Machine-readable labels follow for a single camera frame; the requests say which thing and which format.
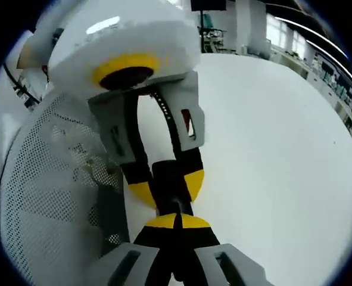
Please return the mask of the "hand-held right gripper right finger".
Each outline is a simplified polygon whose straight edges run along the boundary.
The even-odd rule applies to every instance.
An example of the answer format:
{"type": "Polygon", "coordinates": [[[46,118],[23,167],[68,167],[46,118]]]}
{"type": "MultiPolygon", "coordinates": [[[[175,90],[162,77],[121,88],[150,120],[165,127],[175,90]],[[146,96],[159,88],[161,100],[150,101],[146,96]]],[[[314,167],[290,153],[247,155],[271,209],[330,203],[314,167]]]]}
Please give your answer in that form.
{"type": "Polygon", "coordinates": [[[232,244],[220,244],[204,219],[175,217],[175,265],[186,285],[270,285],[264,268],[232,244]]]}

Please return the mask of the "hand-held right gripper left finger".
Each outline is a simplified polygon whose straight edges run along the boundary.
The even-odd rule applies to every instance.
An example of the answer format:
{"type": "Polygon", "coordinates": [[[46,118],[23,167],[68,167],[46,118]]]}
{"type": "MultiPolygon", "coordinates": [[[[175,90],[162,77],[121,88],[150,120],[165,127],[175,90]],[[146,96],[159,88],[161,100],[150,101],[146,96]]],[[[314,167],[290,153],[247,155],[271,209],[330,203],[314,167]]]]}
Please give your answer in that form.
{"type": "Polygon", "coordinates": [[[151,219],[133,243],[123,243],[91,264],[88,285],[169,285],[176,213],[151,219]]]}

